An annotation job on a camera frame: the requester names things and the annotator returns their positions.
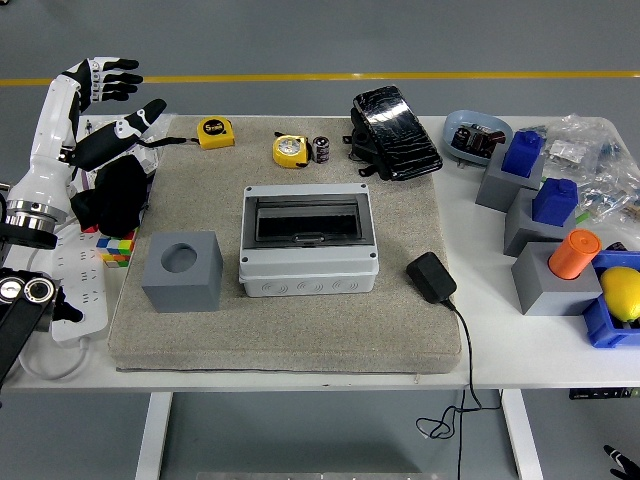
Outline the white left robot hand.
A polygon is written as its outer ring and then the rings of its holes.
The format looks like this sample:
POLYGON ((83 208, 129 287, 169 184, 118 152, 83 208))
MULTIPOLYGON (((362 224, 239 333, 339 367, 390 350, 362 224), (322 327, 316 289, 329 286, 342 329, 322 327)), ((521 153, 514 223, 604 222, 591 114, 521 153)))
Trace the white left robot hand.
POLYGON ((43 222, 55 226, 70 211, 67 187, 76 168, 93 170, 132 147, 166 108, 156 99, 82 140, 79 117, 91 105, 126 101, 143 78, 139 62, 95 57, 63 71, 50 84, 31 148, 30 168, 10 190, 7 215, 13 224, 43 222))

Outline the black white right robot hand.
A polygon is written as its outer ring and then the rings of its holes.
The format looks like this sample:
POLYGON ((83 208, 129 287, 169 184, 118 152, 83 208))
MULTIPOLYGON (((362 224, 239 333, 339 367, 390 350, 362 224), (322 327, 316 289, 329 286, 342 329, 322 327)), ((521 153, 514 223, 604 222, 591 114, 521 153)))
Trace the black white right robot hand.
POLYGON ((610 473, 621 480, 639 480, 639 465, 610 445, 603 446, 604 452, 614 461, 618 468, 610 470, 610 473))

